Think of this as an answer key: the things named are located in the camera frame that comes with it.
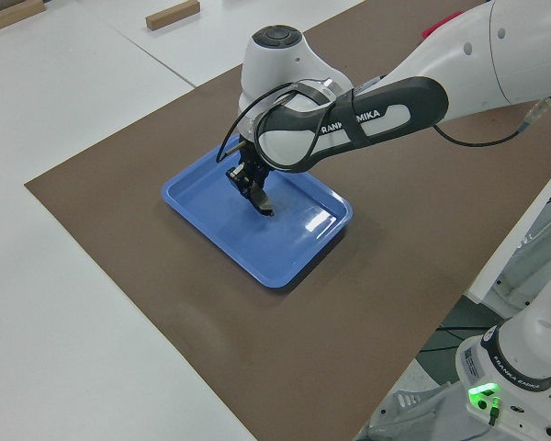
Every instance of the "wooden stick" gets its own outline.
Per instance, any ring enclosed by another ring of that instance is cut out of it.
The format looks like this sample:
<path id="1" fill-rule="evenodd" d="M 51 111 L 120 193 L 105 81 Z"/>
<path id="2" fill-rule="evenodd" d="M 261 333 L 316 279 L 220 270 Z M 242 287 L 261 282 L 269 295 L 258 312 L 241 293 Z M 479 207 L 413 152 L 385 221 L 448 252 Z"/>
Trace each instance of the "wooden stick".
<path id="1" fill-rule="evenodd" d="M 45 10 L 43 0 L 26 0 L 0 11 L 0 29 Z"/>
<path id="2" fill-rule="evenodd" d="M 200 2 L 198 0 L 187 0 L 184 3 L 148 16 L 145 21 L 147 22 L 147 28 L 157 30 L 183 18 L 193 16 L 198 12 L 200 12 Z"/>

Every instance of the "black and white robot link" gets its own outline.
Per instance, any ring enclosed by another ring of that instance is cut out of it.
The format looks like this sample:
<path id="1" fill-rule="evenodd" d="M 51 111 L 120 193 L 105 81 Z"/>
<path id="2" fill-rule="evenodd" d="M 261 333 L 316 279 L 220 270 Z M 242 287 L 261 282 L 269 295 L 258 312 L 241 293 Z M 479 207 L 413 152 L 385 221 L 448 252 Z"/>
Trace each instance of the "black and white robot link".
<path id="1" fill-rule="evenodd" d="M 306 171 L 325 157 L 449 119 L 541 100 L 522 131 L 551 105 L 550 97 L 551 0 L 475 7 L 438 28 L 394 71 L 356 88 L 300 32 L 264 28 L 244 57 L 242 159 L 228 177 L 271 214 L 263 192 L 271 170 Z M 368 435 L 551 440 L 551 281 L 526 310 L 463 342 L 455 363 L 459 382 L 418 405 L 375 416 Z"/>

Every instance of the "blue plastic tray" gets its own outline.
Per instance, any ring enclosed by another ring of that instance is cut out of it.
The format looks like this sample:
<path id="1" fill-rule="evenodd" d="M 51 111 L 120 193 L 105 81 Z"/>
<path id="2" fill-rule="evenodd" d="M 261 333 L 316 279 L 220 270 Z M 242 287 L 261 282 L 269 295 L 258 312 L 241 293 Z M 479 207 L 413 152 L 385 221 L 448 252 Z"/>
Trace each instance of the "blue plastic tray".
<path id="1" fill-rule="evenodd" d="M 351 206 L 308 173 L 272 172 L 264 189 L 275 215 L 262 216 L 225 176 L 239 155 L 217 164 L 217 151 L 167 181 L 162 197 L 260 283 L 281 288 L 351 219 Z"/>

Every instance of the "red object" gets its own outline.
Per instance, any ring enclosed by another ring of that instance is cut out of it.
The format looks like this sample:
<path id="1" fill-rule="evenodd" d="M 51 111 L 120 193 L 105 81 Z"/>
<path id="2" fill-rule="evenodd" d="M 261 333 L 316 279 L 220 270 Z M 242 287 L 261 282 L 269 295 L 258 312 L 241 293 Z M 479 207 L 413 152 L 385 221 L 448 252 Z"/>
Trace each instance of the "red object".
<path id="1" fill-rule="evenodd" d="M 442 19 L 441 21 L 439 21 L 438 23 L 435 23 L 434 25 L 432 25 L 430 28 L 426 29 L 422 33 L 422 39 L 425 40 L 429 35 L 431 35 L 433 32 L 435 32 L 438 28 L 440 28 L 442 25 L 444 25 L 447 21 L 451 21 L 455 17 L 460 16 L 461 14 L 463 14 L 463 11 L 454 12 L 449 17 L 446 17 L 446 18 Z"/>

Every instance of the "brown mat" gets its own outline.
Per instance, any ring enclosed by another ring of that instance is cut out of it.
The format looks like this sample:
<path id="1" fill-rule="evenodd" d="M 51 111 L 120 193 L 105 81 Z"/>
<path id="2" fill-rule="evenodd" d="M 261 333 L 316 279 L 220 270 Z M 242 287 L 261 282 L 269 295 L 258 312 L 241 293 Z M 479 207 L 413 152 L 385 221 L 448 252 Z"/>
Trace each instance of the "brown mat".
<path id="1" fill-rule="evenodd" d="M 365 2 L 308 32 L 356 84 L 479 1 Z M 347 441 L 551 177 L 551 111 L 483 150 L 432 130 L 313 171 L 350 200 L 344 237 L 286 291 L 262 288 L 167 207 L 160 188 L 221 140 L 240 69 L 27 184 L 261 441 Z M 526 107 L 449 124 L 508 134 Z"/>

